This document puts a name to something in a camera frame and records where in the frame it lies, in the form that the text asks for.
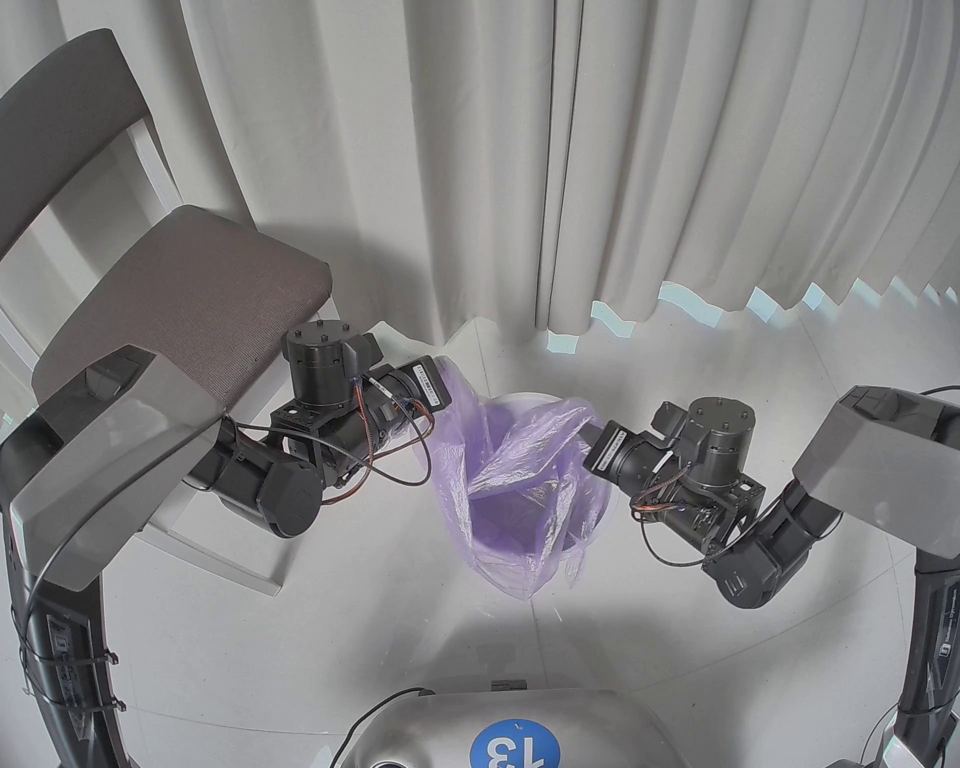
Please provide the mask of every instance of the translucent plastic bag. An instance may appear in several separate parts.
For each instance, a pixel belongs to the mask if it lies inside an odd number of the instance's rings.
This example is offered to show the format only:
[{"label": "translucent plastic bag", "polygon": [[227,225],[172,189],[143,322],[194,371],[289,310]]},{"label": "translucent plastic bag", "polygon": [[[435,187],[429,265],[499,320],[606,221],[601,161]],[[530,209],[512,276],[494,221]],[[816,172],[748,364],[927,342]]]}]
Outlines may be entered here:
[{"label": "translucent plastic bag", "polygon": [[588,448],[577,431],[599,423],[593,407],[572,398],[515,416],[481,399],[449,359],[437,365],[453,403],[437,414],[428,444],[460,554],[519,599],[546,584],[561,561],[572,584],[611,494],[583,467]]}]

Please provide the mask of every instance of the white number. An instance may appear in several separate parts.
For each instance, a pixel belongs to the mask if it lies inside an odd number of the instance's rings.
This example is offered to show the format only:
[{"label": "white number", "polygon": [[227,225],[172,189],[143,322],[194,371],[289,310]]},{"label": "white number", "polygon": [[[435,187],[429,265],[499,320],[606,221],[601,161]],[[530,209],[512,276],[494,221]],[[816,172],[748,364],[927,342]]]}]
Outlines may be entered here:
[{"label": "white number", "polygon": [[488,763],[488,768],[499,768],[501,765],[503,768],[516,768],[516,766],[507,762],[507,760],[510,759],[510,756],[499,752],[497,750],[498,747],[506,747],[507,752],[512,752],[516,749],[516,744],[509,738],[493,739],[490,744],[487,745],[487,755],[491,758],[490,762]]},{"label": "white number", "polygon": [[527,736],[523,739],[523,768],[543,768],[544,760],[534,762],[534,740]]}]

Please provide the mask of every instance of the chair backrest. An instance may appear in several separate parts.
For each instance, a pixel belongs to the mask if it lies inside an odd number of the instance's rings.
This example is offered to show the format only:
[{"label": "chair backrest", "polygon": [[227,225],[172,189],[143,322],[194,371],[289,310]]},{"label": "chair backrest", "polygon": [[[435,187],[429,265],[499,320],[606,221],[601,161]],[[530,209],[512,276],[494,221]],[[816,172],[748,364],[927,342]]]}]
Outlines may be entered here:
[{"label": "chair backrest", "polygon": [[0,258],[92,158],[150,114],[110,30],[74,37],[0,98]]}]

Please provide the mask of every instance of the curtain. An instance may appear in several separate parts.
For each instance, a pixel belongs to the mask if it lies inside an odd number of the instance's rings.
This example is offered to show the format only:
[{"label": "curtain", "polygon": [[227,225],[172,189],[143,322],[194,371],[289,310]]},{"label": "curtain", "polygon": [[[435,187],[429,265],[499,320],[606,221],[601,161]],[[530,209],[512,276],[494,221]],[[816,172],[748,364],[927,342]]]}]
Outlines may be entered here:
[{"label": "curtain", "polygon": [[[576,334],[664,280],[727,310],[960,282],[955,3],[0,7],[0,86],[110,27],[184,200],[329,262],[364,327]],[[62,197],[0,267],[37,351],[161,215],[120,145]]]}]

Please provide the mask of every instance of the chair leg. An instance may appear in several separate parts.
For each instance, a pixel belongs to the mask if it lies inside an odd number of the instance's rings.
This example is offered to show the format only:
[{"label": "chair leg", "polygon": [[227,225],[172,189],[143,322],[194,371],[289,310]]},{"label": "chair leg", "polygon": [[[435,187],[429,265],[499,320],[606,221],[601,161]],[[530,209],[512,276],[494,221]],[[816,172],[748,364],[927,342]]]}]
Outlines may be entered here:
[{"label": "chair leg", "polygon": [[166,531],[148,522],[137,537],[168,555],[173,555],[178,560],[195,565],[207,573],[220,576],[241,587],[253,589],[269,597],[274,597],[280,592],[280,585],[273,579],[247,570],[244,566],[227,560],[216,552],[211,552],[176,531]]}]

